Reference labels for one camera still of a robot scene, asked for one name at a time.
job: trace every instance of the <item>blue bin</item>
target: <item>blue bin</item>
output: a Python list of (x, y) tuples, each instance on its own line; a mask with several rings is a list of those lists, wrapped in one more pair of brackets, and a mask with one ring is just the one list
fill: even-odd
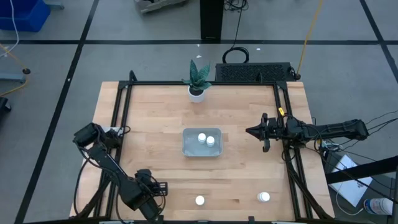
[[(50, 15), (43, 0), (12, 0), (14, 19), (18, 31), (39, 31)], [(0, 0), (0, 29), (14, 30), (9, 0)]]

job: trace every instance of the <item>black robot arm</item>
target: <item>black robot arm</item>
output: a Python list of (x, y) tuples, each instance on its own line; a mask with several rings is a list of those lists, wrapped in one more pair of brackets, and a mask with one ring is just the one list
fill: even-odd
[(263, 113), (260, 124), (247, 128), (246, 132), (258, 140), (264, 141), (264, 152), (267, 152), (271, 147), (269, 139), (288, 140), (291, 146), (301, 148), (305, 147), (307, 142), (318, 138), (331, 139), (346, 137), (348, 139), (365, 140), (369, 136), (364, 122), (360, 119), (315, 126), (306, 124), (289, 115), (285, 115), (284, 117), (287, 117), (285, 126), (282, 125), (283, 120), (268, 118), (268, 115)]
[[(147, 220), (154, 220), (162, 211), (154, 197), (167, 195), (167, 183), (153, 182), (149, 169), (141, 169), (134, 178), (129, 177), (107, 153), (107, 148), (119, 147), (120, 139), (116, 131), (111, 129), (105, 133), (101, 126), (90, 123), (75, 133), (73, 142), (79, 150), (87, 153), (90, 159), (94, 159), (119, 187), (119, 195), (129, 208), (134, 211), (139, 209)], [(91, 143), (93, 146), (86, 149), (85, 147)]]

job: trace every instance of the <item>wooden table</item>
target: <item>wooden table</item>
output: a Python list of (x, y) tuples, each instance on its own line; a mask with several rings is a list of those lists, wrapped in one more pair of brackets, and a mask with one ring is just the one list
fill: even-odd
[[(110, 125), (117, 86), (117, 82), (102, 84), (94, 123)], [(288, 88), (294, 116), (311, 123), (303, 83), (288, 83)], [(169, 183), (165, 220), (248, 220), (254, 216), (257, 221), (292, 221), (281, 141), (271, 140), (271, 149), (263, 153), (262, 142), (245, 132), (259, 124), (264, 112), (277, 116), (271, 86), (213, 86), (206, 91), (204, 102), (197, 104), (189, 101), (186, 86), (133, 86), (127, 117), (131, 132), (125, 135), (120, 165), (128, 175), (150, 169), (158, 181)], [(183, 156), (185, 128), (220, 128), (222, 155), (209, 159)], [(334, 216), (319, 155), (308, 149), (302, 149), (301, 154), (309, 191)], [(84, 169), (76, 203), (79, 210), (98, 188), (100, 173), (89, 164)], [(257, 194), (263, 191), (270, 193), (269, 202), (258, 201)], [(301, 216), (305, 217), (302, 194), (298, 189), (297, 193)], [(195, 204), (198, 195), (206, 200), (203, 206)], [(105, 194), (101, 213), (107, 198)], [(119, 211), (123, 219), (144, 219), (140, 211), (133, 212), (121, 200)], [(113, 218), (117, 219), (114, 210)]]

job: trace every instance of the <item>concrete floor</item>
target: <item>concrete floor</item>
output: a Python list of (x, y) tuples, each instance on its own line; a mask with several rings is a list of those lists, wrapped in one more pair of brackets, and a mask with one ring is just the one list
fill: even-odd
[[(63, 11), (52, 11), (38, 33), (21, 32), (22, 40), (79, 40), (93, 0), (64, 0)], [(87, 40), (197, 40), (199, 0), (140, 15), (130, 0), (99, 0)], [(366, 1), (384, 40), (398, 40), (398, 2)], [(303, 40), (317, 0), (250, 0), (242, 14), (238, 39)], [(239, 14), (224, 12), (222, 39), (233, 39)], [(0, 30), (1, 40), (12, 31)], [(314, 40), (377, 40), (359, 1), (327, 0), (313, 31)], [(297, 68), (301, 45), (245, 45), (250, 62), (291, 62)], [(13, 51), (32, 74), (29, 84), (8, 95), (13, 110), (0, 125), (0, 217), (12, 223), (24, 196), (77, 45), (21, 44)], [(81, 156), (73, 133), (92, 120), (101, 82), (125, 80), (133, 69), (139, 80), (180, 80), (188, 77), (191, 58), (215, 65), (229, 44), (84, 45), (49, 153), (25, 222), (67, 218)], [(398, 60), (398, 46), (388, 46)], [(242, 62), (239, 53), (228, 62)], [(0, 58), (0, 72), (20, 72), (14, 61)], [(398, 84), (380, 45), (309, 45), (303, 62), (312, 116), (318, 124), (353, 118), (365, 121), (398, 110)], [(15, 83), (0, 83), (0, 90)], [(393, 114), (374, 124), (396, 117)], [(375, 160), (396, 156), (398, 123), (372, 135), (352, 152)], [(369, 160), (352, 156), (358, 163)]]

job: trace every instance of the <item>translucent tray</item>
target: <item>translucent tray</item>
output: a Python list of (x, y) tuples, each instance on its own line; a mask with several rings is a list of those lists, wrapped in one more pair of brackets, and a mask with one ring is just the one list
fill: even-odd
[[(213, 147), (200, 144), (198, 135), (214, 137)], [(182, 132), (182, 154), (187, 157), (217, 157), (223, 153), (223, 136), (218, 128), (185, 128)]]

